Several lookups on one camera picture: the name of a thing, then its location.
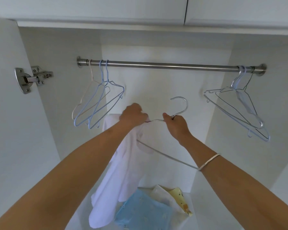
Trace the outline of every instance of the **upper cabinet door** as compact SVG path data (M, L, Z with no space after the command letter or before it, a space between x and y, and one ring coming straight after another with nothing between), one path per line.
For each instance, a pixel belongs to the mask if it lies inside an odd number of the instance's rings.
M0 216L60 162L37 87L23 94L16 67L33 75L17 23L0 19Z
M0 0L15 20L183 25L187 0Z
M288 27L288 0L188 0L185 24Z

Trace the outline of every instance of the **person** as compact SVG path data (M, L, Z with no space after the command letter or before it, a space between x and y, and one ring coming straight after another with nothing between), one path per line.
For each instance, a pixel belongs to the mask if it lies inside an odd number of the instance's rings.
M117 124L70 153L22 196L0 218L0 230L64 230L124 137L147 117L139 104L128 106ZM163 117L171 135L197 165L216 155L191 135L182 116L171 119L164 113ZM288 229L288 205L225 158L214 158L201 172L245 230Z

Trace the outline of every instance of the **person's right arm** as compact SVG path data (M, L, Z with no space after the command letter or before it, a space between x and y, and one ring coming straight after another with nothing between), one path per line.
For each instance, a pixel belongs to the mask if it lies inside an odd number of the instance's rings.
M216 153L193 137L182 116L163 118L171 135L198 166ZM201 171L217 196L245 230L288 229L288 205L249 174L218 156Z

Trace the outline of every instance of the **white bracelet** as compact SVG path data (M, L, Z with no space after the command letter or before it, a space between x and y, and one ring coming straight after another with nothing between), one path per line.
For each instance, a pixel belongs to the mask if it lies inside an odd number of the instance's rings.
M213 159L215 159L217 156L219 156L219 155L221 155L220 153L218 153L218 154L215 154L212 158L210 158L209 160L207 160L207 162L206 163L204 163L199 169L198 169L198 171L201 171L204 167L205 167L205 165L207 165L209 162L211 162Z

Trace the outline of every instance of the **door hinge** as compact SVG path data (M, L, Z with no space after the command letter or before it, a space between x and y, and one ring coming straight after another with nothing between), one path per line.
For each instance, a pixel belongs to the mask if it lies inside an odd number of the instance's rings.
M30 87L36 82L37 85L43 85L46 78L53 77L53 72L43 71L39 66L31 67L33 77L25 73L22 68L15 68L15 75L18 85L24 94L30 93Z

